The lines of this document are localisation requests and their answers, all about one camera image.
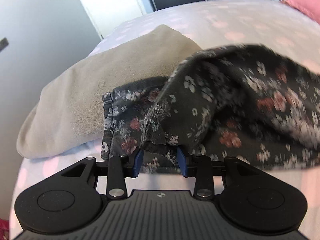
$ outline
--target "bed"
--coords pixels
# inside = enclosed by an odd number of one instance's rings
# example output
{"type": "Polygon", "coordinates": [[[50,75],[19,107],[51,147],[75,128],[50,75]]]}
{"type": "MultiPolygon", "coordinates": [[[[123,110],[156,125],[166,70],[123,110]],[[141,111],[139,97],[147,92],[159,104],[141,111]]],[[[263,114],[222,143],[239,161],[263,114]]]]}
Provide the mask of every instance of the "bed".
{"type": "MultiPolygon", "coordinates": [[[[271,0],[213,0],[167,8],[122,23],[90,53],[89,57],[147,34],[165,24],[195,41],[202,49],[233,43],[262,43],[267,47],[320,73],[320,25],[299,11],[271,0]]],[[[100,158],[101,139],[87,142],[51,158],[24,159],[12,197],[10,238],[21,231],[14,202],[23,190],[67,166],[87,157],[100,158]]],[[[320,239],[320,166],[310,169],[272,170],[273,176],[303,192],[308,212],[300,231],[309,239],[320,239]]],[[[151,190],[193,189],[194,178],[180,175],[140,174],[126,179],[128,193],[133,188],[151,190]]],[[[216,193],[223,190],[215,177],[216,193]]],[[[97,190],[105,193],[106,178],[97,190]]]]}

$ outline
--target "silver screw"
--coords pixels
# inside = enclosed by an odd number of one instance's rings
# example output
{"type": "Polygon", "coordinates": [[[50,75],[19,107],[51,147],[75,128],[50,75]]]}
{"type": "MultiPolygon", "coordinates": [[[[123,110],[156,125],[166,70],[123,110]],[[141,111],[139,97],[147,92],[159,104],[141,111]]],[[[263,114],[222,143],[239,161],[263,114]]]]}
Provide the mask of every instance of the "silver screw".
{"type": "Polygon", "coordinates": [[[109,195],[113,197],[120,197],[124,194],[124,190],[120,188],[113,188],[109,190],[109,195]]]}
{"type": "Polygon", "coordinates": [[[212,191],[206,188],[202,188],[197,191],[197,195],[199,197],[210,197],[212,195],[212,191]]]}

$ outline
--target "pink fabric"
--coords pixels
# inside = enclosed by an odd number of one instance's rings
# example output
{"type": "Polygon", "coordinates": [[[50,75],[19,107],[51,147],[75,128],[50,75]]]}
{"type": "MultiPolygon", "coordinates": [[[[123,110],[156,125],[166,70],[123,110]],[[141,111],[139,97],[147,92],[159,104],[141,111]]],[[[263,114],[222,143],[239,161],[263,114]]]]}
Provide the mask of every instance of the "pink fabric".
{"type": "Polygon", "coordinates": [[[0,219],[0,240],[9,239],[9,222],[0,219]]]}
{"type": "Polygon", "coordinates": [[[284,0],[287,4],[320,24],[320,0],[284,0]]]}

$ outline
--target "gray wall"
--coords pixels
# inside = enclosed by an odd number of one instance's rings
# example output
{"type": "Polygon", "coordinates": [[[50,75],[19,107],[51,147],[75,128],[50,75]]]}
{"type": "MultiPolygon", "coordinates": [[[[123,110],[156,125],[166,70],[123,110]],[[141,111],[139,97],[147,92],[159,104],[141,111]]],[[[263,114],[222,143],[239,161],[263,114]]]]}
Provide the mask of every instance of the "gray wall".
{"type": "Polygon", "coordinates": [[[0,218],[7,219],[22,158],[20,126],[41,89],[100,39],[79,0],[0,0],[0,218]]]}

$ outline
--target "white door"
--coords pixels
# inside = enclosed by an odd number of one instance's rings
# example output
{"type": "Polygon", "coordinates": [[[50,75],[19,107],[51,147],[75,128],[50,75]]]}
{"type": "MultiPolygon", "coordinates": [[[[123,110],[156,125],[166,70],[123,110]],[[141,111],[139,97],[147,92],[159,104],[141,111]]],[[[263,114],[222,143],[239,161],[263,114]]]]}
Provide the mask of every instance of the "white door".
{"type": "Polygon", "coordinates": [[[142,16],[137,0],[81,0],[102,37],[110,34],[124,21],[142,16]]]}

